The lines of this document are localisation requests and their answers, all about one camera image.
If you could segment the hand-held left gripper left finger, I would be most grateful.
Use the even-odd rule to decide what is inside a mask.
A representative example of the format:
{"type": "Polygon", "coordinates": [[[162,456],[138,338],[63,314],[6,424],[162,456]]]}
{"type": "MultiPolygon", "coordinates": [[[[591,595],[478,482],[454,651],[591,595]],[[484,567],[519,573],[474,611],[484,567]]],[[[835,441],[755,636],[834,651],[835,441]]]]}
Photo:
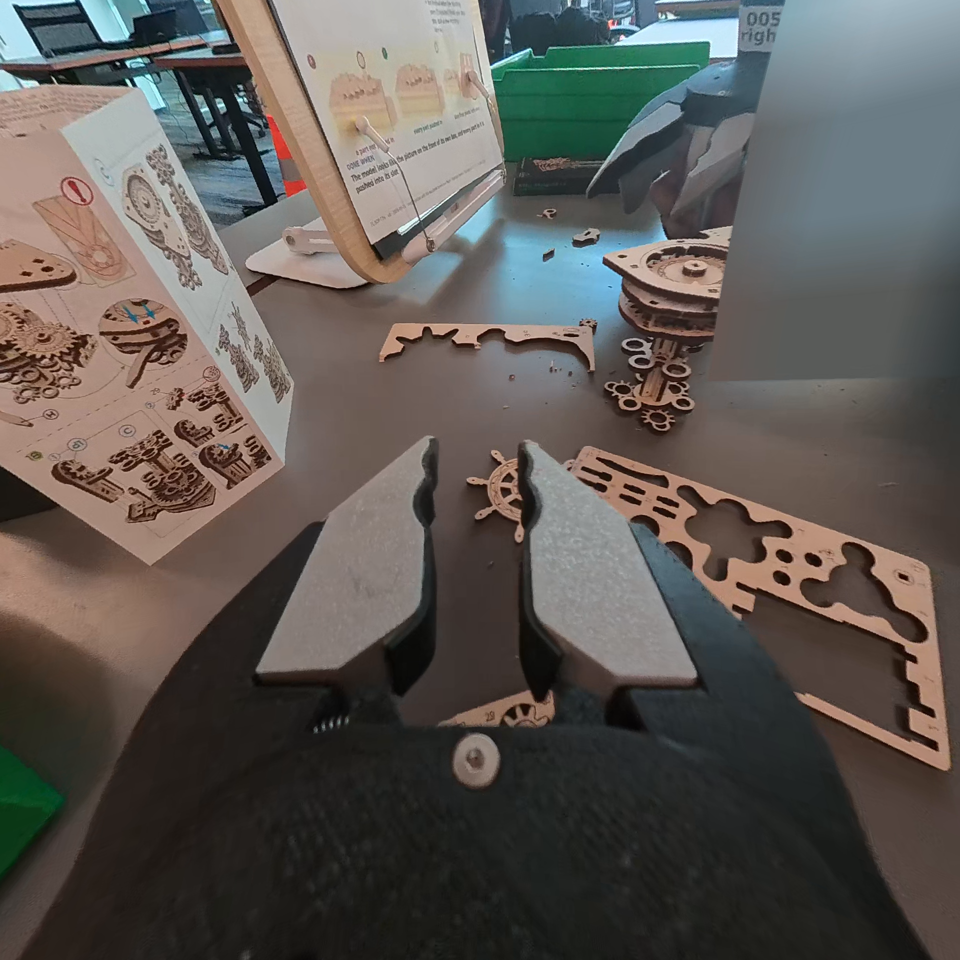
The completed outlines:
{"type": "Polygon", "coordinates": [[[438,439],[425,436],[330,511],[259,681],[401,697],[424,675],[436,649],[438,463],[438,439]]]}

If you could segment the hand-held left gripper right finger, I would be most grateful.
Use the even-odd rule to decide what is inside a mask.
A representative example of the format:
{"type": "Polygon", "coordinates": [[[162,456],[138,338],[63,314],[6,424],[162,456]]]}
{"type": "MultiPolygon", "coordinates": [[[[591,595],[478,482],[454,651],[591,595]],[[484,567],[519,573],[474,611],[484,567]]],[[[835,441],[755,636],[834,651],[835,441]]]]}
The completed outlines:
{"type": "Polygon", "coordinates": [[[517,466],[529,690],[694,688],[696,667],[631,523],[534,441],[519,445],[517,466]]]}

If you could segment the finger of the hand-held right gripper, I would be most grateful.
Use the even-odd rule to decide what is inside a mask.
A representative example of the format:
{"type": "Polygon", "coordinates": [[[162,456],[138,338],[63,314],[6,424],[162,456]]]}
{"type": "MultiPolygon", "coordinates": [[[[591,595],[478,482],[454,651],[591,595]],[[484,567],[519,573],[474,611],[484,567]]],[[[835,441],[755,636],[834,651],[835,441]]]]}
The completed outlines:
{"type": "Polygon", "coordinates": [[[688,82],[681,82],[642,108],[594,174],[585,198],[616,193],[625,213],[643,206],[650,186],[673,161],[684,133],[689,87],[688,82]]]}
{"type": "Polygon", "coordinates": [[[679,154],[677,197],[668,203],[664,222],[678,227],[697,220],[703,227],[712,214],[718,192],[743,173],[756,112],[738,113],[717,126],[691,126],[689,144],[679,154]]]}

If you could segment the wooden gear model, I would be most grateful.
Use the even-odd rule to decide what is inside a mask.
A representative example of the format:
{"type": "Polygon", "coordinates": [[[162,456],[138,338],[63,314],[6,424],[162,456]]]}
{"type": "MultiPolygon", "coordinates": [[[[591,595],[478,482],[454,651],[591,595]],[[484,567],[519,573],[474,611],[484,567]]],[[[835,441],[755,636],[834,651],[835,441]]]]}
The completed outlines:
{"type": "Polygon", "coordinates": [[[633,331],[620,346],[632,378],[604,389],[656,434],[695,407],[690,357],[714,341],[732,233],[719,226],[604,256],[621,278],[618,310],[633,331]]]}

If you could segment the black model box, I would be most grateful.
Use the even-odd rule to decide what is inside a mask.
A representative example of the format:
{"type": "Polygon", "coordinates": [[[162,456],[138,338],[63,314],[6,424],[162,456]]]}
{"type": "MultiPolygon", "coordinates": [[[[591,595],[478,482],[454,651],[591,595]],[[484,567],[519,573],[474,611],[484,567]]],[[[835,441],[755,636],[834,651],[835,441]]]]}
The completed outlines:
{"type": "Polygon", "coordinates": [[[524,157],[516,165],[514,197],[584,196],[603,165],[598,159],[524,157]]]}

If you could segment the wooden sheet with arch parts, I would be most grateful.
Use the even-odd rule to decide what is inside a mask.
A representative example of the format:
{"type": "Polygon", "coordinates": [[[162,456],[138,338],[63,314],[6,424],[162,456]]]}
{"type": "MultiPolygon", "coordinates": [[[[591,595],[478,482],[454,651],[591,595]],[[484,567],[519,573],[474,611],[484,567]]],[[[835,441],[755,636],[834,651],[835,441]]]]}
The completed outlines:
{"type": "Polygon", "coordinates": [[[439,727],[521,727],[538,729],[550,724],[556,715],[553,692],[537,700],[528,691],[487,702],[442,721],[439,727]]]}

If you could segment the person's right hand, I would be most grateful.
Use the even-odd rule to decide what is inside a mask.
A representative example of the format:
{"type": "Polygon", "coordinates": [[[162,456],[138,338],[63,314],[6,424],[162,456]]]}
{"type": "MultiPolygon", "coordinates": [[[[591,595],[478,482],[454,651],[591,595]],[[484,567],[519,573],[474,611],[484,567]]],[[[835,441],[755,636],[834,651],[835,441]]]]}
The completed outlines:
{"type": "Polygon", "coordinates": [[[700,205],[661,217],[665,236],[669,239],[689,238],[703,231],[730,227],[736,219],[742,182],[743,170],[740,170],[700,205]]]}

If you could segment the green plastic bin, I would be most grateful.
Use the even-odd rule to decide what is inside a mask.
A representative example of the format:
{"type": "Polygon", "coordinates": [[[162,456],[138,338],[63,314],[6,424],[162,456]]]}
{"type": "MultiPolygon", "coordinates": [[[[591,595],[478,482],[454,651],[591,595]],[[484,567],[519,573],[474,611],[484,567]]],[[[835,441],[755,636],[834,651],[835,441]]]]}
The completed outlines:
{"type": "Polygon", "coordinates": [[[15,754],[1,748],[1,878],[57,816],[65,797],[15,754]]]}
{"type": "Polygon", "coordinates": [[[531,49],[491,66],[507,162],[603,160],[652,99],[708,65],[708,41],[531,49]]]}

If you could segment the wooden ship wheel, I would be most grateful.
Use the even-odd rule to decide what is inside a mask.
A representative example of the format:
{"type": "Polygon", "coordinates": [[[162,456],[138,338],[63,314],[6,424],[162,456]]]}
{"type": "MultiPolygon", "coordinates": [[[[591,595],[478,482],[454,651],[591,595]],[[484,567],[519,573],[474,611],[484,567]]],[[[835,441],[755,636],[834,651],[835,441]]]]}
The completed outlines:
{"type": "Polygon", "coordinates": [[[507,458],[497,449],[491,449],[489,456],[494,462],[491,472],[485,477],[470,476],[465,480],[469,486],[483,488],[486,494],[486,506],[474,513],[474,522],[485,521],[496,514],[513,523],[513,540],[522,545],[526,540],[526,523],[537,521],[539,508],[526,504],[523,499],[519,458],[507,458]]]}

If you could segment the wooden sheet with large cutouts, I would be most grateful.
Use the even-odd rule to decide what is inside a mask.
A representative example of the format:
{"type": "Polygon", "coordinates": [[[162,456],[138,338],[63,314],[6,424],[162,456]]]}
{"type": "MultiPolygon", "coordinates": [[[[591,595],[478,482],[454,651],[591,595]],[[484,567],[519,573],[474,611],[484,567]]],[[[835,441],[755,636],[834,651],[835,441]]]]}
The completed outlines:
{"type": "Polygon", "coordinates": [[[762,594],[897,648],[904,654],[906,683],[917,693],[917,703],[906,709],[906,733],[887,730],[810,693],[797,692],[796,697],[811,711],[918,762],[942,772],[952,769],[933,583],[925,563],[594,446],[583,447],[565,467],[627,520],[653,522],[662,543],[683,547],[696,577],[737,618],[750,614],[762,594]],[[729,559],[720,577],[707,570],[711,546],[694,534],[691,524],[702,510],[723,503],[743,510],[760,555],[729,559]],[[821,605],[804,593],[805,584],[827,585],[847,565],[844,550],[850,547],[866,554],[867,576],[878,584],[892,612],[918,626],[918,638],[886,615],[855,610],[839,599],[821,605]]]}

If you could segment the printed instruction sheets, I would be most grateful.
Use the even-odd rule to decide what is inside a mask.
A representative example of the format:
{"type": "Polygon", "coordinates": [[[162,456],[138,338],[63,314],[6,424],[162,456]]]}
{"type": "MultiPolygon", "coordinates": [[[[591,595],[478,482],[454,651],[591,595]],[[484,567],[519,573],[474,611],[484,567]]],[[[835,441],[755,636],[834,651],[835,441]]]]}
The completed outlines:
{"type": "Polygon", "coordinates": [[[271,11],[379,258],[501,169],[478,2],[280,1],[271,11]]]}

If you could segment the jagged wooden sheet strip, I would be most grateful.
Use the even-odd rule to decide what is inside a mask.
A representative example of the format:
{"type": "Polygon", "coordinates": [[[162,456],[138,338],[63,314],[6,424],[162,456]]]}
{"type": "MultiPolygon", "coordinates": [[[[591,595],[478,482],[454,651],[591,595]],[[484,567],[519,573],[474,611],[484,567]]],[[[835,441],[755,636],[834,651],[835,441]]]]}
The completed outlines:
{"type": "Polygon", "coordinates": [[[545,341],[562,343],[578,351],[587,370],[595,372],[594,331],[579,324],[398,322],[391,326],[379,350],[378,362],[384,363],[401,355],[407,345],[422,340],[427,333],[455,346],[472,347],[477,351],[481,349],[482,338],[492,333],[500,334],[506,343],[514,345],[545,341]]]}

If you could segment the folded instruction leaflet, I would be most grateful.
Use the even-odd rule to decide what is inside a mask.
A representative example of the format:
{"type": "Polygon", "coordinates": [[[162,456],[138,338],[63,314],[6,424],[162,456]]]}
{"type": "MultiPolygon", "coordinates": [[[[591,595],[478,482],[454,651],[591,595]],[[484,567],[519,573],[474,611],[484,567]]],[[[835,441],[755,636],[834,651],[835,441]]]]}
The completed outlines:
{"type": "Polygon", "coordinates": [[[294,384],[135,88],[1,98],[2,468],[153,564],[277,474],[294,384]]]}

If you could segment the instruction sheet on wooden stand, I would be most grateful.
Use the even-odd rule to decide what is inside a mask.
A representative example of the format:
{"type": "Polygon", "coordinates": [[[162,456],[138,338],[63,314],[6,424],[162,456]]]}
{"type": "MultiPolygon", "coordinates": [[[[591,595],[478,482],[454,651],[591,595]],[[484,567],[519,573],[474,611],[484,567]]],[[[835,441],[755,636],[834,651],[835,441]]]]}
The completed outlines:
{"type": "Polygon", "coordinates": [[[320,129],[271,7],[272,2],[217,2],[246,60],[269,113],[291,150],[305,181],[329,246],[342,259],[359,283],[389,284],[409,273],[419,261],[431,256],[466,222],[482,210],[505,186],[506,163],[498,115],[494,78],[489,65],[493,119],[503,152],[501,169],[488,174],[467,193],[456,198],[438,220],[419,226],[402,249],[387,258],[365,238],[358,217],[347,197],[341,174],[320,129]]]}

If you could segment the black office chair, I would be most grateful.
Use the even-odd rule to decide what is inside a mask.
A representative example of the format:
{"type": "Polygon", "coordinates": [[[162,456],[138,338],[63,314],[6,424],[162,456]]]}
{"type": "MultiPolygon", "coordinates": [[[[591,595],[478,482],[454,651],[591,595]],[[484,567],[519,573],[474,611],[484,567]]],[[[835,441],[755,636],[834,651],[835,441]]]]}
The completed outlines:
{"type": "Polygon", "coordinates": [[[101,46],[102,38],[80,2],[13,4],[13,10],[45,59],[89,53],[101,46]]]}

